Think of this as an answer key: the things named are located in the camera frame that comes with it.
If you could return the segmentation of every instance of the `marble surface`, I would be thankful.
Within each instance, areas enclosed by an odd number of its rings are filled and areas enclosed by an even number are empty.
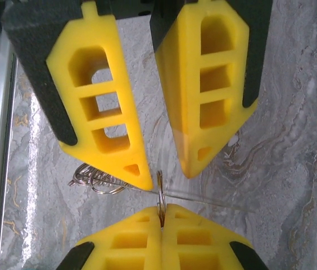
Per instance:
[[[152,174],[163,170],[167,190],[254,213],[168,202],[244,235],[271,270],[317,269],[317,1],[274,1],[258,109],[192,180],[176,156],[148,22],[119,29]],[[14,109],[0,269],[55,269],[80,238],[156,203],[69,187],[80,161],[60,150],[21,69]]]

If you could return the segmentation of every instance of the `yellow plastic part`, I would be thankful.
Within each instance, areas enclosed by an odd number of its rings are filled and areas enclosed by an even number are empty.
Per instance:
[[[230,247],[232,241],[252,247],[229,229],[169,204],[162,234],[162,269],[244,270]]]
[[[161,223],[157,207],[144,210],[80,240],[93,242],[82,270],[160,270]]]
[[[155,53],[183,173],[197,176],[252,115],[242,106],[249,27],[225,0],[180,11]]]
[[[60,143],[69,155],[144,190],[153,187],[143,138],[113,15],[98,16],[94,1],[81,6],[83,19],[67,23],[47,58],[47,66],[69,115],[78,143]],[[97,70],[112,80],[93,84]],[[119,107],[102,111],[96,97],[116,93]],[[105,129],[125,125],[126,136]]]
[[[146,208],[80,240],[95,248],[83,270],[243,270],[229,243],[242,236],[179,205],[167,205],[161,231],[157,208]]]

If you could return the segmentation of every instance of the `metal ring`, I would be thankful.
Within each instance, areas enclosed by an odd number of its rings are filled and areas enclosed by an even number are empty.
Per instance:
[[[86,163],[83,163],[76,169],[73,175],[73,181],[80,186],[88,186],[90,174],[92,174],[93,172],[93,167]]]
[[[156,174],[157,177],[157,185],[158,185],[158,203],[157,203],[157,210],[158,210],[158,217],[160,219],[161,228],[165,224],[165,215],[166,215],[166,201],[164,196],[164,188],[162,186],[162,171],[158,171]]]
[[[93,175],[93,179],[94,179],[92,181],[92,185],[94,185],[94,186],[109,186],[109,187],[111,187],[111,185],[109,183],[107,183],[108,180],[106,180],[106,179],[110,178],[109,174],[104,173],[103,171],[101,171],[99,169],[94,169],[94,171],[92,172],[92,175]]]
[[[125,189],[125,187],[117,187],[117,188],[115,188],[115,189],[113,189],[113,190],[110,190],[110,191],[100,191],[100,190],[96,189],[96,188],[95,188],[95,184],[100,183],[100,182],[101,182],[101,183],[104,183],[104,182],[102,182],[100,179],[95,179],[95,175],[96,175],[96,173],[102,174],[102,173],[104,173],[104,172],[101,171],[101,170],[98,170],[98,169],[95,169],[95,170],[96,170],[96,171],[93,172],[93,173],[91,173],[90,178],[89,178],[89,184],[90,184],[90,186],[91,186],[91,188],[92,188],[92,190],[93,190],[94,192],[96,192],[96,193],[98,193],[98,194],[100,194],[100,195],[109,195],[109,194],[114,195],[114,194],[117,194],[117,193],[119,193],[119,192],[121,192],[122,190]],[[109,174],[106,174],[102,180],[106,180],[106,179],[109,178],[109,177],[110,177],[110,175],[109,175]]]

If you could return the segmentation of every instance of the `black rubber pad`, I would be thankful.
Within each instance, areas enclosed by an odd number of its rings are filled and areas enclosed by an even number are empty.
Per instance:
[[[95,244],[92,242],[85,242],[72,248],[56,270],[81,270],[94,248]]]
[[[244,270],[269,270],[254,249],[240,242],[231,242],[230,246]]]
[[[154,0],[95,0],[100,16],[113,14],[115,19],[126,19],[149,15],[153,10]]]
[[[259,97],[272,0],[228,0],[231,7],[250,27],[242,106],[250,107]]]
[[[156,52],[172,24],[186,4],[197,3],[198,0],[155,0],[150,28],[153,51]]]
[[[4,13],[3,28],[33,86],[57,139],[75,145],[77,136],[46,65],[57,38],[70,20],[83,17],[80,0],[17,3]]]
[[[156,0],[150,21],[153,50],[155,52],[176,20],[183,5],[195,2],[197,0]],[[242,106],[248,108],[259,96],[272,0],[227,0],[227,2],[250,27],[242,100]]]

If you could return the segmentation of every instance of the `triangular cutout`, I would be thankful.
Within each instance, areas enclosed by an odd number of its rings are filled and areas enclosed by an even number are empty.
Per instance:
[[[198,161],[203,161],[206,156],[209,154],[209,152],[211,152],[212,147],[204,147],[199,149],[199,151],[197,152],[197,160]]]
[[[138,168],[137,164],[132,164],[124,167],[124,170],[126,170],[129,173],[132,173],[134,176],[140,175],[140,169]]]

